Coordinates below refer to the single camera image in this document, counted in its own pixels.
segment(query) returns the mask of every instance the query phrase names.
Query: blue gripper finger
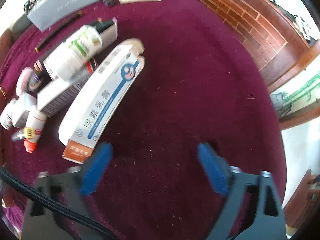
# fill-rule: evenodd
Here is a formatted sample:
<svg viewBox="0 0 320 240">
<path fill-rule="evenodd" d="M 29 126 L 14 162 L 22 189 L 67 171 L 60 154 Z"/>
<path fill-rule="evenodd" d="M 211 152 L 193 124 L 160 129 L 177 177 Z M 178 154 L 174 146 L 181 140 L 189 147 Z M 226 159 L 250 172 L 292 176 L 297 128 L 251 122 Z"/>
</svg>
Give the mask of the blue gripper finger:
<svg viewBox="0 0 320 240">
<path fill-rule="evenodd" d="M 198 159 L 214 192 L 225 197 L 229 192 L 229 165 L 208 143 L 198 145 Z"/>
<path fill-rule="evenodd" d="M 84 164 L 87 166 L 82 173 L 82 185 L 80 188 L 82 195 L 88 195 L 97 190 L 111 158 L 112 145 L 110 143 L 100 143 Z"/>
</svg>

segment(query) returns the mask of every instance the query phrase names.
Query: white cardboard box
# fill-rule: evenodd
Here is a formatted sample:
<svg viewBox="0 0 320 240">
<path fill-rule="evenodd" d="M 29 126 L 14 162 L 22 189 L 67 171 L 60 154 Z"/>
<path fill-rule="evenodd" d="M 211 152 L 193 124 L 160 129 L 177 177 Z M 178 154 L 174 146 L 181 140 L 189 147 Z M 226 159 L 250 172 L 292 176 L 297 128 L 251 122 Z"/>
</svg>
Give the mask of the white cardboard box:
<svg viewBox="0 0 320 240">
<path fill-rule="evenodd" d="M 68 145 L 63 158 L 83 163 L 124 95 L 144 67 L 141 41 L 118 45 L 100 64 L 70 106 L 59 127 L 59 139 Z"/>
<path fill-rule="evenodd" d="M 38 93 L 37 109 L 53 116 L 71 103 L 96 69 L 96 64 L 95 60 L 91 59 L 67 82 L 61 78 L 52 80 Z"/>
<path fill-rule="evenodd" d="M 26 125 L 30 107 L 36 105 L 36 99 L 28 93 L 23 93 L 12 108 L 12 124 L 23 128 Z"/>
</svg>

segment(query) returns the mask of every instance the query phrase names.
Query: brick wall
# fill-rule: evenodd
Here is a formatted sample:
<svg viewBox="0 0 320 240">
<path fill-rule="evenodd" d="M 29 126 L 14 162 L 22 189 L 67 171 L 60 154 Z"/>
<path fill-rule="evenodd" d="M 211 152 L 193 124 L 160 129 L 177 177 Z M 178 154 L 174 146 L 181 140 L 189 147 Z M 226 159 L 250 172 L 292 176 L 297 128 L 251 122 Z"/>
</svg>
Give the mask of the brick wall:
<svg viewBox="0 0 320 240">
<path fill-rule="evenodd" d="M 200 0 L 235 31 L 262 70 L 288 43 L 255 8 L 243 0 Z"/>
</svg>

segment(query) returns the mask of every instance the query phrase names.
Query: yellow label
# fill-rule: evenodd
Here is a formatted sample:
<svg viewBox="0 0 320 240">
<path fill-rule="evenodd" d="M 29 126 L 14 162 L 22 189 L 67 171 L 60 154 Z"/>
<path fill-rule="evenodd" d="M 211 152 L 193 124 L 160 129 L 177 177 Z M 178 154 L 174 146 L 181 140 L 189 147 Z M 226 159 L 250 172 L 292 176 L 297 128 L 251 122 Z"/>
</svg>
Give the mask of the yellow label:
<svg viewBox="0 0 320 240">
<path fill-rule="evenodd" d="M 23 135 L 25 139 L 33 139 L 36 134 L 33 128 L 25 127 L 23 129 Z"/>
</svg>

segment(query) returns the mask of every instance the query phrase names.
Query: barcode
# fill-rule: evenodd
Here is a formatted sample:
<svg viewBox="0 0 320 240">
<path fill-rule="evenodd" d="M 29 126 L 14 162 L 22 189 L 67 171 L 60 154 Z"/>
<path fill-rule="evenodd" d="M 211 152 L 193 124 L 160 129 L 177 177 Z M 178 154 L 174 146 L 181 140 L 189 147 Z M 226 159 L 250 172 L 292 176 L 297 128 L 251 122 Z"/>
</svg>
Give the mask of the barcode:
<svg viewBox="0 0 320 240">
<path fill-rule="evenodd" d="M 83 80 L 81 80 L 79 83 L 75 84 L 74 87 L 78 89 L 79 91 L 84 87 L 88 79 L 90 78 L 91 75 L 88 75 L 85 77 Z"/>
<path fill-rule="evenodd" d="M 113 61 L 113 59 L 119 54 L 119 52 L 121 51 L 121 48 L 119 49 L 116 49 L 111 55 L 109 55 L 107 58 L 106 58 L 106 61 L 101 64 L 97 71 L 101 74 L 103 71 L 105 71 L 106 67 L 111 63 L 111 61 Z"/>
</svg>

